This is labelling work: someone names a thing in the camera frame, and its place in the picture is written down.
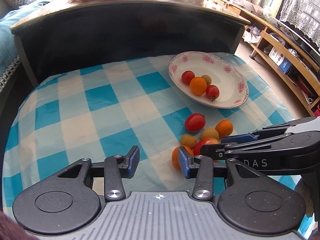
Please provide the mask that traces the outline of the red tomato with stem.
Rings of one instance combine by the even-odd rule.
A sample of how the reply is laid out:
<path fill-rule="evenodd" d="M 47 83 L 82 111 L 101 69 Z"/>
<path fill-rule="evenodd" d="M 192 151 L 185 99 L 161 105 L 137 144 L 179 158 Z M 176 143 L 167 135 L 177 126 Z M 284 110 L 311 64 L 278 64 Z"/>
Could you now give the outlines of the red tomato with stem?
<path fill-rule="evenodd" d="M 220 91 L 216 85 L 209 85 L 207 86 L 205 96 L 213 102 L 220 96 Z"/>

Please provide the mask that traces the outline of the orange tangerine front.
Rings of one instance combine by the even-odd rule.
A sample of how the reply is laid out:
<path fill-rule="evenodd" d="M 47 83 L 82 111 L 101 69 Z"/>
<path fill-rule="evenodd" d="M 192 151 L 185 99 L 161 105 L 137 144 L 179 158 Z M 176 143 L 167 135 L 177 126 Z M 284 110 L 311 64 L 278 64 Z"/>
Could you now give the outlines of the orange tangerine front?
<path fill-rule="evenodd" d="M 207 89 L 207 83 L 202 77 L 195 77 L 189 84 L 190 90 L 195 95 L 202 95 Z"/>

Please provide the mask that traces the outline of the orange tangerine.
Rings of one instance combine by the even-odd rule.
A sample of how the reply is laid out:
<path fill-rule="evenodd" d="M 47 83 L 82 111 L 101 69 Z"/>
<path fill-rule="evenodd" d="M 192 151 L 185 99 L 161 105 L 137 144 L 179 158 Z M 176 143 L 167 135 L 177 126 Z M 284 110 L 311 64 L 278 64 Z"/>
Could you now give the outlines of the orange tangerine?
<path fill-rule="evenodd" d="M 215 129 L 219 134 L 219 138 L 225 138 L 232 134 L 233 132 L 233 124 L 229 120 L 222 120 L 216 126 Z"/>
<path fill-rule="evenodd" d="M 195 95 L 202 95 L 207 89 L 207 83 L 202 77 L 195 77 L 189 84 L 190 90 Z"/>
<path fill-rule="evenodd" d="M 188 146 L 183 146 L 183 148 L 185 148 L 187 150 L 187 152 L 191 155 L 194 156 L 193 150 L 191 148 L 189 148 Z M 172 165 L 174 168 L 176 168 L 177 170 L 180 170 L 180 163 L 179 163 L 179 149 L 180 146 L 176 147 L 171 155 L 171 161 L 172 161 Z"/>

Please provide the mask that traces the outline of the brown longan front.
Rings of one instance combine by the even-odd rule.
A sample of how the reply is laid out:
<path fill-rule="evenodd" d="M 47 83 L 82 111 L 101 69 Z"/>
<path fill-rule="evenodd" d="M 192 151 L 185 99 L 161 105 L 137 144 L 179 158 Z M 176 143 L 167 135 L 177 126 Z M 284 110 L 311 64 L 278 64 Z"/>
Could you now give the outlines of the brown longan front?
<path fill-rule="evenodd" d="M 201 77 L 206 81 L 208 86 L 212 84 L 212 79 L 209 75 L 202 75 Z"/>

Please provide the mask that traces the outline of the brown longan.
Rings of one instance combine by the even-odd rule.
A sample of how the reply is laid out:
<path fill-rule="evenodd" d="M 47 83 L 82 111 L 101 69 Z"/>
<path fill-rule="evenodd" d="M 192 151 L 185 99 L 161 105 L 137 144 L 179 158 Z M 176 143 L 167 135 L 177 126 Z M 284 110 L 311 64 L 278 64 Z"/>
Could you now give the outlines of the brown longan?
<path fill-rule="evenodd" d="M 202 75 L 201 77 L 206 81 L 208 86 L 212 84 L 212 79 L 209 75 Z"/>
<path fill-rule="evenodd" d="M 214 128 L 208 128 L 205 129 L 201 135 L 200 135 L 201 140 L 205 138 L 215 138 L 216 140 L 220 139 L 219 133 L 216 129 Z"/>

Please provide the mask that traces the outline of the small red cherry tomato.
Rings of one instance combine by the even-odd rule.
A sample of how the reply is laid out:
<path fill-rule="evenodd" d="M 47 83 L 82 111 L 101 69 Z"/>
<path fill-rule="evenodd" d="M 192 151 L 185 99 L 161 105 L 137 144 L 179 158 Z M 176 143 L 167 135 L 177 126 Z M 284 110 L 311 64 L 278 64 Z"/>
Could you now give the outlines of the small red cherry tomato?
<path fill-rule="evenodd" d="M 190 85 L 191 80 L 195 77 L 194 72 L 190 71 L 190 70 L 186 70 L 185 72 L 182 73 L 181 75 L 181 81 L 185 84 L 185 85 Z"/>

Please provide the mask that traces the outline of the orange tangerine far right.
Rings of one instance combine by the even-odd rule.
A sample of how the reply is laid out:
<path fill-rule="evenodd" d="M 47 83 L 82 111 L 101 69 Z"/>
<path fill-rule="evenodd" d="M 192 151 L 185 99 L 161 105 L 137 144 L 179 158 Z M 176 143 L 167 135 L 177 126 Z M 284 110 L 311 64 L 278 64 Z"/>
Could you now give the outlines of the orange tangerine far right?
<path fill-rule="evenodd" d="M 233 132 L 233 124 L 229 120 L 222 120 L 216 126 L 215 129 L 219 134 L 219 138 L 225 138 L 232 134 Z"/>

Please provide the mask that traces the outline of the large red yellow mango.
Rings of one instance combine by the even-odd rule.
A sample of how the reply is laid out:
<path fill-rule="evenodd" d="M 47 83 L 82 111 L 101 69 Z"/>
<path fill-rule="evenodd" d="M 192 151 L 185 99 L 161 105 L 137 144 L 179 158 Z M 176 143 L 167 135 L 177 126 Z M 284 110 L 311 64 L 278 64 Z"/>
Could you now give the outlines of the large red yellow mango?
<path fill-rule="evenodd" d="M 214 138 L 214 137 L 206 137 L 204 139 L 201 139 L 199 142 L 196 143 L 193 153 L 194 156 L 201 155 L 200 149 L 203 145 L 213 145 L 213 144 L 219 144 L 220 142 Z"/>

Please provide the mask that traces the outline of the brown longan middle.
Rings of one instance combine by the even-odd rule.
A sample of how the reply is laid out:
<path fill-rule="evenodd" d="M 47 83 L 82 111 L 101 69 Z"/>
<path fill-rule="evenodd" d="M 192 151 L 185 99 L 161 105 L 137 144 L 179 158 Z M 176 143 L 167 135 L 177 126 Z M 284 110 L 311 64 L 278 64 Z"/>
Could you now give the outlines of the brown longan middle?
<path fill-rule="evenodd" d="M 205 129 L 201 135 L 200 135 L 201 140 L 205 138 L 215 138 L 216 140 L 220 139 L 219 133 L 216 129 L 214 128 L 208 128 Z"/>

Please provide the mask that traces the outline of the orange tangerine left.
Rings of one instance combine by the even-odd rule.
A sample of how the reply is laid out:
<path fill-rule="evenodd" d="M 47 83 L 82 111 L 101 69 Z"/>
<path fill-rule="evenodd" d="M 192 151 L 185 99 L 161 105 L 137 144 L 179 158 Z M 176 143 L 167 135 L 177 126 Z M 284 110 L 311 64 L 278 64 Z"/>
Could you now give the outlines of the orange tangerine left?
<path fill-rule="evenodd" d="M 188 146 L 183 146 L 183 148 L 185 148 L 187 150 L 187 152 L 191 155 L 194 156 L 193 150 L 191 148 L 189 148 Z M 179 149 L 180 146 L 176 147 L 171 155 L 171 161 L 172 161 L 172 165 L 174 168 L 176 168 L 177 170 L 180 170 L 180 163 L 179 163 Z"/>

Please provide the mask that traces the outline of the brown longan hidden left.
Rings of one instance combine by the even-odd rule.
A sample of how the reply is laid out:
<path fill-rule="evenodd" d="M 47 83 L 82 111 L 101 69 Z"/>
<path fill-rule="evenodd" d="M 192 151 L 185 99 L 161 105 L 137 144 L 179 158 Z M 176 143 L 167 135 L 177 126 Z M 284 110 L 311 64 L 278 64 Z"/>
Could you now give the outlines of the brown longan hidden left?
<path fill-rule="evenodd" d="M 185 135 L 181 136 L 181 139 L 180 139 L 181 146 L 187 146 L 192 150 L 196 146 L 197 142 L 198 142 L 198 140 L 194 136 L 191 136 L 189 134 L 185 134 Z"/>

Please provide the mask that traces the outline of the oblong red tomato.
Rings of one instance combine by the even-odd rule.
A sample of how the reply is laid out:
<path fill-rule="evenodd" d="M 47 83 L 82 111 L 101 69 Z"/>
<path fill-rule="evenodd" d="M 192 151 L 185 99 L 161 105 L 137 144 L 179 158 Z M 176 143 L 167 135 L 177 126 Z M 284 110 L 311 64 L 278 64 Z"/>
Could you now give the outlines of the oblong red tomato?
<path fill-rule="evenodd" d="M 184 122 L 185 129 L 190 133 L 195 133 L 204 128 L 206 120 L 204 115 L 194 113 L 188 116 Z"/>

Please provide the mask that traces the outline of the white floral porcelain plate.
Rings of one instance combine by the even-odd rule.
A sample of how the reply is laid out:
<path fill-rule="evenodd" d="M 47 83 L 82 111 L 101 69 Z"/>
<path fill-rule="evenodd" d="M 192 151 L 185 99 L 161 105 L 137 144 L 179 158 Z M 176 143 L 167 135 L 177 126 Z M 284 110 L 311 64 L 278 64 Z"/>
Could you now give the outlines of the white floral porcelain plate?
<path fill-rule="evenodd" d="M 179 90 L 205 106 L 236 108 L 249 97 L 247 82 L 240 72 L 215 55 L 180 53 L 169 61 L 168 73 Z"/>

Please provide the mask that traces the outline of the blue white checkered tablecloth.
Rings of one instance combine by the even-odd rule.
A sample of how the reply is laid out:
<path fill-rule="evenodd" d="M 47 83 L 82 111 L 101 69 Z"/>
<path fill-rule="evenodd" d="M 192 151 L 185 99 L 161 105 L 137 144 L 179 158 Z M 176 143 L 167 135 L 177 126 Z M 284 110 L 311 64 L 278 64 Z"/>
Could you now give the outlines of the blue white checkered tablecloth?
<path fill-rule="evenodd" d="M 21 104 L 10 129 L 3 164 L 3 207 L 24 189 L 69 164 L 89 158 L 100 162 L 140 148 L 132 179 L 134 209 L 123 204 L 108 209 L 111 219 L 95 238 L 235 239 L 233 229 L 216 225 L 204 208 L 185 200 L 194 185 L 173 167 L 171 155 L 187 133 L 184 122 L 204 115 L 206 128 L 229 120 L 241 134 L 292 120 L 275 92 L 242 59 L 214 53 L 233 65 L 249 88 L 247 101 L 236 108 L 205 106 L 185 95 L 168 73 L 174 57 L 158 56 L 99 64 L 53 75 Z"/>

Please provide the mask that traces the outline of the light wooden tv cabinet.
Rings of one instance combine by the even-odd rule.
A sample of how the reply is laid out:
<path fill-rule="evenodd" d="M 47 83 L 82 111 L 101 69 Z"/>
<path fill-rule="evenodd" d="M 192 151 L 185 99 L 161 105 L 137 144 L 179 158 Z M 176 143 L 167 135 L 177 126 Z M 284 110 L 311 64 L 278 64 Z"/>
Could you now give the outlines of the light wooden tv cabinet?
<path fill-rule="evenodd" d="M 319 64 L 298 43 L 297 34 L 290 38 L 285 26 L 277 27 L 237 4 L 218 0 L 218 5 L 249 20 L 243 37 L 260 31 L 258 41 L 247 42 L 253 49 L 250 57 L 259 55 L 286 83 L 311 116 L 319 116 Z"/>

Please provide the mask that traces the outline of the blue white box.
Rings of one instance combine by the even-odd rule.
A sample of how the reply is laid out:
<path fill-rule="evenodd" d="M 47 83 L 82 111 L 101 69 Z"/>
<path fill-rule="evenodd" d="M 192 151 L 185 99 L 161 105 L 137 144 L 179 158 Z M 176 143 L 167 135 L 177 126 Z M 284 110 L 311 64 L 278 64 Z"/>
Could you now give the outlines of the blue white box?
<path fill-rule="evenodd" d="M 275 47 L 272 47 L 268 56 L 284 74 L 289 73 L 292 63 L 284 56 L 283 53 L 276 50 Z"/>

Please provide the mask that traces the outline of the white lace cloth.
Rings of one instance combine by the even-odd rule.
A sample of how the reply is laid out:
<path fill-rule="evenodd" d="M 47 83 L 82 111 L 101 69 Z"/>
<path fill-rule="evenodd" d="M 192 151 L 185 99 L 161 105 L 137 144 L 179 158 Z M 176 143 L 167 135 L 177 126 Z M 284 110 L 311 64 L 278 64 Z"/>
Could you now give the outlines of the white lace cloth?
<path fill-rule="evenodd" d="M 319 0 L 283 0 L 279 20 L 293 25 L 319 47 Z"/>

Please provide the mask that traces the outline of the grey sofa with cushions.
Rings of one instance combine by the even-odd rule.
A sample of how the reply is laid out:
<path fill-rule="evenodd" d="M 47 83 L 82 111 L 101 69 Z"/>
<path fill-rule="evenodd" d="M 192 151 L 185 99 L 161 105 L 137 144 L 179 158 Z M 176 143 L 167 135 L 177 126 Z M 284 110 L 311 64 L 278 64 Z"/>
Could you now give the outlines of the grey sofa with cushions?
<path fill-rule="evenodd" d="M 10 27 L 51 1 L 36 0 L 29 5 L 13 9 L 4 0 L 1 0 L 1 90 L 4 89 L 18 66 L 18 52 Z"/>

